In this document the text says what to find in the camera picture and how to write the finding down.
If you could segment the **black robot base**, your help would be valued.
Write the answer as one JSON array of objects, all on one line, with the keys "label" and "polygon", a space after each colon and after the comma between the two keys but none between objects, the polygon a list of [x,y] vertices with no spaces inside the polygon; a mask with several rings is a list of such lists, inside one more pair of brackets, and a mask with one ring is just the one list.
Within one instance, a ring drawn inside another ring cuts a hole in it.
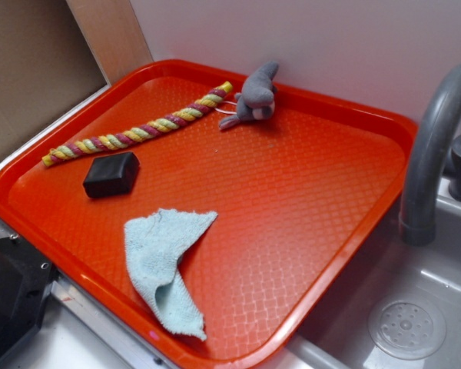
[{"label": "black robot base", "polygon": [[56,267],[17,234],[0,238],[0,364],[40,330]]}]

